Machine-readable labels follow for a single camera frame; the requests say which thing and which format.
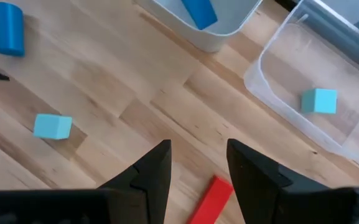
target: red rectangular block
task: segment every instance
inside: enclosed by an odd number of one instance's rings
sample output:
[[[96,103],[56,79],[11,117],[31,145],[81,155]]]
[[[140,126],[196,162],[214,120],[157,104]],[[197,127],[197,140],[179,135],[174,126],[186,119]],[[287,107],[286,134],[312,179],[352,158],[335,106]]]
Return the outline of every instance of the red rectangular block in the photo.
[[[188,224],[214,224],[232,192],[233,186],[229,182],[214,176]]]

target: blue block in bin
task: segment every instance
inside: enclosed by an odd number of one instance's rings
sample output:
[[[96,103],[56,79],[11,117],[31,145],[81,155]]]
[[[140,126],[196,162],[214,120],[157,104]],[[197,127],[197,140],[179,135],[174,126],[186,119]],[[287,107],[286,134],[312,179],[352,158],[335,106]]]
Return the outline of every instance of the blue block in bin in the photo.
[[[210,0],[182,0],[197,28],[202,30],[218,21]]]
[[[66,139],[70,135],[73,118],[55,114],[38,114],[33,135],[46,139]]]
[[[337,110],[337,91],[315,88],[302,94],[303,113],[335,114]]]

